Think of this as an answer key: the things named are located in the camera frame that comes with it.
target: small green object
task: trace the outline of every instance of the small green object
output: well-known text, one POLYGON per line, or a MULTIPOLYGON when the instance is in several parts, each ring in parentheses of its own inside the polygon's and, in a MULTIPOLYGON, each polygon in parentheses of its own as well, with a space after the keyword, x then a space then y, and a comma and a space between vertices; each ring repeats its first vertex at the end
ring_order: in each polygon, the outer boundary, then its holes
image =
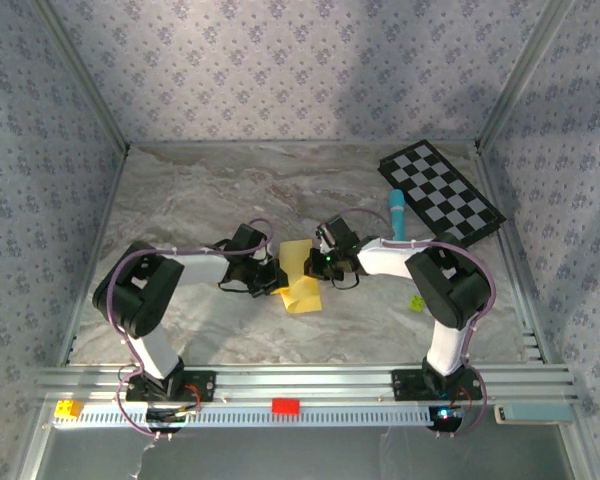
POLYGON ((421 312, 424 308, 424 298, 420 295, 414 295, 411 297, 411 302, 409 302, 409 308, 414 312, 421 312))

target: floral wallpaper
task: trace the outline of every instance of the floral wallpaper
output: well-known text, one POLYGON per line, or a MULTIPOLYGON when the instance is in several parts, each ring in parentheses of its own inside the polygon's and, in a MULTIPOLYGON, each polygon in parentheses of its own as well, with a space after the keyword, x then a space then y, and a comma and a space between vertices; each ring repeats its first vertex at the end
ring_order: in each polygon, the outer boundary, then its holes
POLYGON ((0 0, 0 479, 54 364, 119 153, 27 2, 0 0))
POLYGON ((488 155, 600 454, 600 0, 575 2, 488 155))
POLYGON ((544 0, 52 0, 131 142, 475 138, 544 0))

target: chessboard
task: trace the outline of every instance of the chessboard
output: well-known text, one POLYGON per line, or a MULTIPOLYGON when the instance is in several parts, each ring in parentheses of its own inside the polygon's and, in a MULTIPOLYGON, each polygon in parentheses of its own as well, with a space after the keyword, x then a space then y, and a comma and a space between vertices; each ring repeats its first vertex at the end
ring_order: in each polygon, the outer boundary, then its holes
POLYGON ((435 236, 450 232, 468 247, 506 220, 426 140, 383 158, 378 171, 393 188, 402 190, 407 205, 435 236))

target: red lego brick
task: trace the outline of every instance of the red lego brick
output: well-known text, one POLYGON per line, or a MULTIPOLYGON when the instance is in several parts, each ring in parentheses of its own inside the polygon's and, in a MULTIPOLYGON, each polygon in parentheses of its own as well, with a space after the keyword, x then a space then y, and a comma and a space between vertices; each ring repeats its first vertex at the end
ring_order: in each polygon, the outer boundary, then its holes
POLYGON ((274 398, 271 400, 271 413, 275 415, 300 415, 300 400, 274 398))

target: yellow cloth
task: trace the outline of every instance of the yellow cloth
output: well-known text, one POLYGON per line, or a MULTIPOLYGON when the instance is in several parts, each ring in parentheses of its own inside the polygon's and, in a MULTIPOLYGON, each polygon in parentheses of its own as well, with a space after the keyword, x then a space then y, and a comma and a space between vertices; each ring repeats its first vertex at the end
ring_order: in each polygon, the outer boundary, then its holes
POLYGON ((289 286, 275 293, 282 296, 289 313, 318 312, 322 310, 318 280, 304 275, 304 262, 309 258, 311 240, 294 240, 280 244, 280 268, 289 278, 289 286))

